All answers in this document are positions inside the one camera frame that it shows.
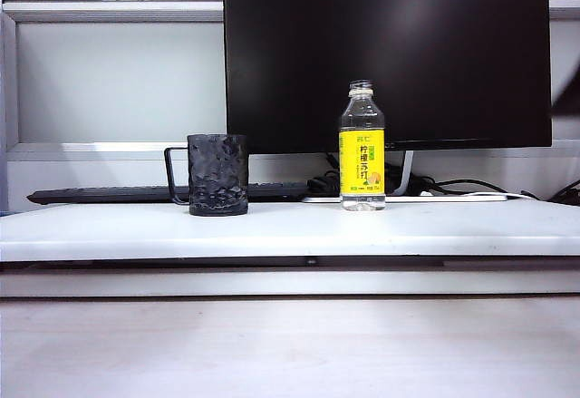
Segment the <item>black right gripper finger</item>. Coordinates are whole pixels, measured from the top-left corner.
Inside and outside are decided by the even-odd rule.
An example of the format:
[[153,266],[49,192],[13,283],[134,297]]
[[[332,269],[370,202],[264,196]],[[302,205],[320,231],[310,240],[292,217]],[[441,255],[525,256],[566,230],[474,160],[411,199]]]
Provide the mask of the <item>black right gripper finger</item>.
[[579,81],[571,81],[552,104],[553,116],[579,115]]

